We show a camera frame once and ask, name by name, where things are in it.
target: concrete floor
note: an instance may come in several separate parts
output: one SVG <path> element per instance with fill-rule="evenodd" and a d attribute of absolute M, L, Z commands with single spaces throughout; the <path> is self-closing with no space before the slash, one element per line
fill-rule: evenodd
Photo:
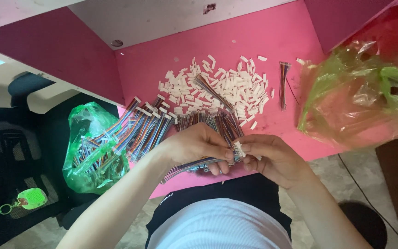
<path fill-rule="evenodd" d="M 346 152 L 341 156 L 371 203 L 398 232 L 398 220 L 374 150 Z M 310 166 L 337 201 L 366 202 L 337 155 L 311 161 Z M 279 198 L 282 212 L 293 219 L 291 223 L 293 248 L 317 249 L 318 246 L 314 243 L 302 216 L 283 190 L 279 191 Z M 150 221 L 154 209 L 162 199 L 163 197 L 159 197 L 147 201 L 116 248 L 144 248 L 148 235 L 145 225 Z M 387 230 L 388 244 L 386 248 L 398 248 L 397 235 L 388 226 Z M 65 232 L 63 228 L 58 227 L 56 219 L 49 218 L 8 241 L 0 249 L 53 249 L 58 245 Z"/>

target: hand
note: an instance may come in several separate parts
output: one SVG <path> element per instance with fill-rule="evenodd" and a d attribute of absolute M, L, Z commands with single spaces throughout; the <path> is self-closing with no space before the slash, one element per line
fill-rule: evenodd
<path fill-rule="evenodd" d="M 202 157 L 214 157 L 224 161 L 209 164 L 213 175 L 220 171 L 229 172 L 227 161 L 233 161 L 233 151 L 228 148 L 227 142 L 216 131 L 205 123 L 195 124 L 164 140 L 157 146 L 162 150 L 174 165 L 189 163 Z"/>
<path fill-rule="evenodd" d="M 242 150 L 247 154 L 244 168 L 258 171 L 284 189 L 294 187 L 312 173 L 303 158 L 278 136 L 253 134 L 236 141 L 242 144 Z"/>

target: pink desk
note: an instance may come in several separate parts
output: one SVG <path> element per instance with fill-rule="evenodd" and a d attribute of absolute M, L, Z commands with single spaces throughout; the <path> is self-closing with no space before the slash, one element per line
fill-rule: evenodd
<path fill-rule="evenodd" d="M 243 127 L 246 135 L 278 135 L 305 160 L 340 151 L 307 137 L 296 129 L 299 106 L 290 91 L 287 92 L 287 110 L 280 110 L 279 61 L 293 64 L 287 78 L 299 100 L 300 64 L 296 63 L 296 58 L 311 59 L 314 62 L 325 58 L 302 0 L 117 50 L 115 55 L 126 106 L 134 96 L 151 103 L 160 93 L 158 82 L 165 81 L 168 70 L 176 73 L 191 65 L 193 57 L 196 57 L 196 61 L 202 61 L 207 59 L 208 54 L 216 59 L 216 68 L 226 70 L 235 69 L 241 55 L 256 58 L 256 72 L 266 73 L 270 82 L 267 92 L 275 89 L 274 99 L 268 101 L 263 114 L 257 114 L 257 127 L 254 130 L 249 129 L 249 124 Z M 268 60 L 259 61 L 258 55 L 267 57 Z M 233 167 L 229 174 L 220 176 L 185 172 L 166 184 L 159 185 L 151 198 L 174 190 L 213 184 L 252 173 L 246 172 L 240 165 Z"/>

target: green keychain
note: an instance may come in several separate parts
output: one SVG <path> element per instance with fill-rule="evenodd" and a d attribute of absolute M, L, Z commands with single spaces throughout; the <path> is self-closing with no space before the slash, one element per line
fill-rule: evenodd
<path fill-rule="evenodd" d="M 24 209 L 31 210 L 40 207 L 47 203 L 47 196 L 40 188 L 34 187 L 22 191 L 16 198 L 17 201 L 13 205 L 4 204 L 0 207 L 0 214 L 9 214 L 14 207 L 23 207 Z M 7 212 L 3 212 L 3 207 L 9 207 Z"/>

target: clear plastic bag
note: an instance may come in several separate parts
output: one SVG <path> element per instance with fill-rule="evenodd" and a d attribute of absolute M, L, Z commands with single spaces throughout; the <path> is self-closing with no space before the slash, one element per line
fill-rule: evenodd
<path fill-rule="evenodd" d="M 348 149 L 398 137 L 398 67 L 367 53 L 376 46 L 354 41 L 319 65 L 303 65 L 300 131 Z"/>
<path fill-rule="evenodd" d="M 79 105 L 70 112 L 69 146 L 62 172 L 75 192 L 101 195 L 130 170 L 125 151 L 121 155 L 112 151 L 114 137 L 103 138 L 99 143 L 92 140 L 117 121 L 95 102 Z"/>

